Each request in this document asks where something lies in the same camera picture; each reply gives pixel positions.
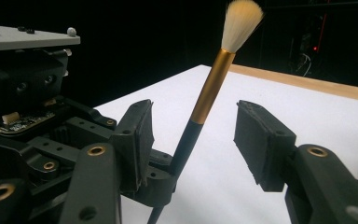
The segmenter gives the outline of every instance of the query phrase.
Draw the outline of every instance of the makeup brush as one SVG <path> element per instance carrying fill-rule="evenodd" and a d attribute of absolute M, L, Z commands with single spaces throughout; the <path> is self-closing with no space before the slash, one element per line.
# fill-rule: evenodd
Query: makeup brush
<path fill-rule="evenodd" d="M 196 145 L 214 99 L 231 66 L 237 50 L 249 38 L 263 18 L 263 11 L 253 0 L 234 0 L 227 7 L 222 46 L 203 85 L 200 96 L 172 157 L 170 172 L 179 178 Z M 148 224 L 156 223 L 163 207 L 154 208 Z"/>

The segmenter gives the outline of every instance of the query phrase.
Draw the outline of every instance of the brush bristles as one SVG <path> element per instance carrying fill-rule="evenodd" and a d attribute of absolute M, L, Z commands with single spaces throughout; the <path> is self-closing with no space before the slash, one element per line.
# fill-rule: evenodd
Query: brush bristles
<path fill-rule="evenodd" d="M 263 11 L 253 0 L 231 2 L 226 13 L 222 49 L 237 52 L 262 19 Z"/>

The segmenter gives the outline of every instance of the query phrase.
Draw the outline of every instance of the white surface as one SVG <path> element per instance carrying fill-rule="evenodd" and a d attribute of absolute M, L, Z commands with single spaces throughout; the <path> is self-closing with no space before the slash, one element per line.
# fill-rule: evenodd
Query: white surface
<path fill-rule="evenodd" d="M 173 155 L 210 69 L 197 66 L 96 109 L 120 121 L 131 104 L 150 99 L 153 148 Z M 297 135 L 297 146 L 334 151 L 358 178 L 358 101 L 228 73 L 158 223 L 290 223 L 284 192 L 257 186 L 233 142 L 239 100 L 264 106 Z M 123 223 L 147 222 L 151 208 L 122 199 Z"/>
<path fill-rule="evenodd" d="M 20 32 L 17 27 L 0 26 L 0 50 L 32 49 L 80 44 L 79 36 L 34 31 L 33 35 Z"/>

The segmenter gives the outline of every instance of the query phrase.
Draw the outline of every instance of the gold ferrule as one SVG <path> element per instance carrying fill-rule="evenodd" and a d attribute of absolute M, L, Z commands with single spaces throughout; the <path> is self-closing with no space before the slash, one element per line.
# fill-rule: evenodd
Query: gold ferrule
<path fill-rule="evenodd" d="M 220 49 L 211 71 L 202 87 L 199 99 L 194 106 L 190 119 L 198 124 L 204 124 L 212 108 L 214 99 L 220 91 L 220 87 L 225 80 L 228 68 L 231 66 L 235 57 L 235 53 Z"/>

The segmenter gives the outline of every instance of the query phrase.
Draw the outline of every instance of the black background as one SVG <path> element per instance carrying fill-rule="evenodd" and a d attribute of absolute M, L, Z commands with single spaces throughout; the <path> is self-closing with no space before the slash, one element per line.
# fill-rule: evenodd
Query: black background
<path fill-rule="evenodd" d="M 266 16 L 234 63 L 293 73 L 288 64 L 297 58 L 301 35 L 313 27 L 314 37 L 319 37 L 318 28 L 306 18 L 326 11 L 274 8 L 327 1 L 257 2 Z M 0 25 L 56 33 L 76 28 L 81 44 L 70 47 L 73 56 L 62 95 L 96 106 L 198 64 L 212 65 L 220 49 L 227 4 L 223 0 L 0 1 Z M 327 11 L 320 52 L 312 55 L 312 62 L 308 77 L 358 86 L 358 8 Z"/>

